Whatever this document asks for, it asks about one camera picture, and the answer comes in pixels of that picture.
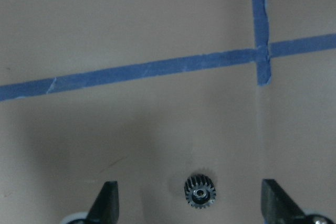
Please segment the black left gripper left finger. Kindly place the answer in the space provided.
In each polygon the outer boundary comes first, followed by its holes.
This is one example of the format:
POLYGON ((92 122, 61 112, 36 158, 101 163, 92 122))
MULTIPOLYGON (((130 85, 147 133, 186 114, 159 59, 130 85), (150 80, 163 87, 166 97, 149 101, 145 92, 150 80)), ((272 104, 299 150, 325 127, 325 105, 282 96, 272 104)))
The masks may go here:
POLYGON ((118 182, 105 182, 85 218, 85 223, 115 224, 118 219, 118 182))

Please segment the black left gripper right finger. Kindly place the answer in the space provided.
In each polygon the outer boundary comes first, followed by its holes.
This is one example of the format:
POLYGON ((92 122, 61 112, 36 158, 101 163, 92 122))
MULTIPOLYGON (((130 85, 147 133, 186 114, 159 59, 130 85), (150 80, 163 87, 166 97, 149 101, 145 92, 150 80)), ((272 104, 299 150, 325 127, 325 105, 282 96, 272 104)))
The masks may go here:
POLYGON ((261 182, 261 214, 267 224, 312 223, 311 218, 274 179, 263 179, 261 182))

